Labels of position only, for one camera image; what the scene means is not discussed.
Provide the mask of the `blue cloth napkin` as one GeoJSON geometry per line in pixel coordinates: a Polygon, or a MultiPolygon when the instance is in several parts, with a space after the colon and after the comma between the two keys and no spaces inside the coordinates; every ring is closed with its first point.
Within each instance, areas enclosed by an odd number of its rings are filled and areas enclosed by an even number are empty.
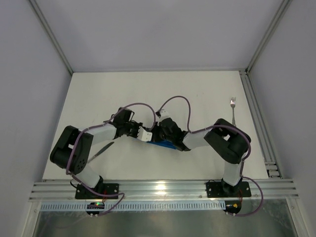
{"type": "Polygon", "coordinates": [[[164,147],[164,148],[169,148],[169,149],[173,149],[176,150],[177,148],[169,141],[160,141],[160,142],[152,142],[152,141],[148,141],[147,143],[149,144],[153,144],[156,146],[160,146],[160,147],[164,147]]]}

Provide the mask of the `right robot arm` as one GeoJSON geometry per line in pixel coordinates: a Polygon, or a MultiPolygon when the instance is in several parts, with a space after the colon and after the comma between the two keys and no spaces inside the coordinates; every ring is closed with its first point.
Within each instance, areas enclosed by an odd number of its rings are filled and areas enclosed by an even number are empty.
{"type": "Polygon", "coordinates": [[[208,128],[185,131],[166,118],[155,124],[150,143],[182,152],[210,146],[225,161],[223,192],[229,197],[239,193],[244,160],[251,153],[251,138],[228,121],[220,118],[208,128]]]}

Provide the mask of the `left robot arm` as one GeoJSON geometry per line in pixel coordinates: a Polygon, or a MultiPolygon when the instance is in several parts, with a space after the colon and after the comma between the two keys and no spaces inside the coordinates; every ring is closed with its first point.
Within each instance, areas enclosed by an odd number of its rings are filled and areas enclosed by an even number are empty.
{"type": "Polygon", "coordinates": [[[104,179],[88,164],[91,147],[110,141],[109,148],[121,136],[137,138],[143,123],[132,118],[134,112],[120,108],[110,120],[83,130],[66,126],[50,154],[50,161],[78,181],[76,199],[117,199],[119,186],[105,184],[104,179]]]}

